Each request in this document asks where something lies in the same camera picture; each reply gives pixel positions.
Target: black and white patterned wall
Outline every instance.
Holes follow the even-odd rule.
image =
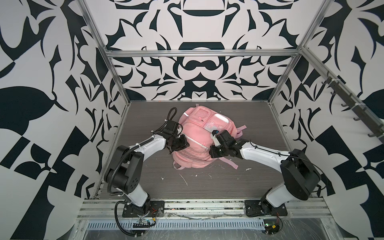
[[[73,0],[0,2],[1,239],[61,239],[125,102]]]
[[[310,49],[383,118],[381,0],[336,0]],[[334,219],[359,240],[384,237],[384,145],[353,120],[356,115],[301,57],[274,102],[292,148],[303,149],[324,170],[323,196]]]
[[[111,50],[296,48],[321,2],[87,0]],[[120,58],[115,65],[132,100],[266,100],[287,58]]]

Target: paper scrap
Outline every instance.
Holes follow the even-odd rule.
[[[184,178],[183,178],[183,180],[184,180],[185,184],[188,186],[187,181]]]

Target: backpack strap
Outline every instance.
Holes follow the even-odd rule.
[[[228,164],[231,165],[234,169],[237,169],[237,167],[238,167],[236,163],[232,162],[232,161],[229,160],[229,159],[226,159],[225,157],[219,157],[219,159],[220,159],[221,161],[223,161],[223,162],[228,163]]]
[[[177,167],[175,166],[176,163],[177,163],[177,162],[173,161],[173,168],[174,168],[174,169],[176,169],[176,170],[183,170],[183,169],[185,168],[185,167],[183,167],[183,166],[181,166],[181,165],[180,165],[180,167],[177,168]]]
[[[235,139],[239,139],[243,135],[243,130],[246,129],[246,128],[247,128],[247,126],[245,126],[245,125],[243,125],[241,127],[238,127]]]

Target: black mounting plate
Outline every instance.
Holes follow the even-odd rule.
[[[124,210],[122,212],[123,217],[139,217],[140,214],[135,209],[136,206],[134,205],[128,205],[124,207]],[[151,201],[150,202],[150,208],[149,208],[149,214],[147,217],[151,217],[152,213],[155,210],[159,210],[161,208],[164,209],[165,207],[165,202],[164,201]]]
[[[248,217],[254,217],[255,215],[260,214],[260,216],[266,215],[266,214],[261,214],[262,213],[262,208],[261,205],[259,205],[260,200],[245,200],[245,214]],[[274,211],[269,213],[268,215],[271,216],[276,216],[277,213],[279,213],[279,216],[287,216],[287,208],[285,207],[285,204],[281,205],[280,207],[276,208]]]

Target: pink backpack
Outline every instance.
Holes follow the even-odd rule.
[[[246,126],[236,128],[235,124],[227,117],[204,106],[196,104],[195,108],[189,108],[179,119],[183,126],[182,134],[187,138],[189,147],[173,152],[173,167],[184,169],[185,167],[202,168],[211,164],[216,159],[211,158],[209,149],[214,144],[211,138],[213,130],[227,130],[235,139],[243,135],[242,130]],[[230,164],[237,169],[237,165],[225,157],[220,160]]]

